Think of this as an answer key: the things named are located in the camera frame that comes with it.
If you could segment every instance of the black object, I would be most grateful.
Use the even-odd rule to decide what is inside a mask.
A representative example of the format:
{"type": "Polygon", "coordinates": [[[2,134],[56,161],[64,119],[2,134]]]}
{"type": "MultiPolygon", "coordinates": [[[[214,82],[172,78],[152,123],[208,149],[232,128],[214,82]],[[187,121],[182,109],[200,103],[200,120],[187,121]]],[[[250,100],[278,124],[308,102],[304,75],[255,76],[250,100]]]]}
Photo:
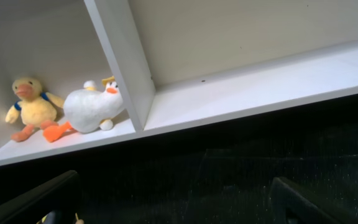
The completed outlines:
{"type": "Polygon", "coordinates": [[[37,223],[51,211],[55,224],[73,223],[80,199],[80,176],[67,171],[0,205],[0,223],[37,223]]]}
{"type": "Polygon", "coordinates": [[[345,210],[288,180],[276,177],[270,191],[275,223],[358,223],[345,210]]]}

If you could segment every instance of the yellow stuffed animal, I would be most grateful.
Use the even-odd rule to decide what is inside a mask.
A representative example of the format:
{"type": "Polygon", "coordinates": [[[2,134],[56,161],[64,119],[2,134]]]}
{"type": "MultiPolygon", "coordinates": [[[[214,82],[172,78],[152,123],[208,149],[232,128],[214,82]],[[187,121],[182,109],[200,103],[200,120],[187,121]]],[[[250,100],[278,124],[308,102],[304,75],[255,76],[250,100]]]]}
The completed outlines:
{"type": "Polygon", "coordinates": [[[51,93],[42,92],[41,83],[34,78],[21,78],[12,85],[13,92],[21,99],[16,102],[7,112],[5,122],[14,123],[19,115],[26,127],[14,133],[12,140],[17,142],[28,139],[34,128],[45,129],[49,126],[58,125],[55,122],[57,111],[51,103],[62,108],[64,100],[51,93]]]}

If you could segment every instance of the dark background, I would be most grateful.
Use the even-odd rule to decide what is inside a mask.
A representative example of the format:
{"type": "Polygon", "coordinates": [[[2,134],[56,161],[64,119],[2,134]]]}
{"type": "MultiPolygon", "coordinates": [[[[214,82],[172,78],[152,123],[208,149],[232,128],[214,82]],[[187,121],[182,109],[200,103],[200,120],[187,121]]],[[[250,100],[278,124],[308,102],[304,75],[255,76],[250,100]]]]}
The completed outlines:
{"type": "Polygon", "coordinates": [[[0,167],[0,204],[67,171],[89,223],[272,223],[278,176],[358,217],[358,95],[0,167]]]}

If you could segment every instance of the yellow arm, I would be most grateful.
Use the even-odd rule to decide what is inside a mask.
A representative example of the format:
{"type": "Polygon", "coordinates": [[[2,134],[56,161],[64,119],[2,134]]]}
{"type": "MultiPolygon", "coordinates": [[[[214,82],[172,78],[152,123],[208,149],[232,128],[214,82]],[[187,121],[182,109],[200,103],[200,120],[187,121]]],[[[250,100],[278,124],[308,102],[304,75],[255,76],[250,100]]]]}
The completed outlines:
{"type": "Polygon", "coordinates": [[[11,106],[11,109],[7,112],[5,117],[5,122],[13,124],[19,117],[20,111],[18,111],[15,106],[11,106]]]}
{"type": "Polygon", "coordinates": [[[65,101],[60,98],[59,96],[55,96],[51,93],[46,93],[48,99],[56,106],[63,108],[63,104],[65,103],[65,101]]]}

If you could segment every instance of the white round body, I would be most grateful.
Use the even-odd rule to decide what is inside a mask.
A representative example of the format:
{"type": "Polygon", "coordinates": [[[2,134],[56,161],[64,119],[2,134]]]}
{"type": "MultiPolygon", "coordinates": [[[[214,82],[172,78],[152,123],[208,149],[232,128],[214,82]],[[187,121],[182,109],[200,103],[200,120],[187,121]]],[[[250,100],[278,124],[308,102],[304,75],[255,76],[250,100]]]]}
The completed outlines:
{"type": "Polygon", "coordinates": [[[71,126],[81,132],[88,133],[99,128],[104,119],[112,119],[124,110],[122,96],[91,90],[71,92],[63,110],[71,126]]]}

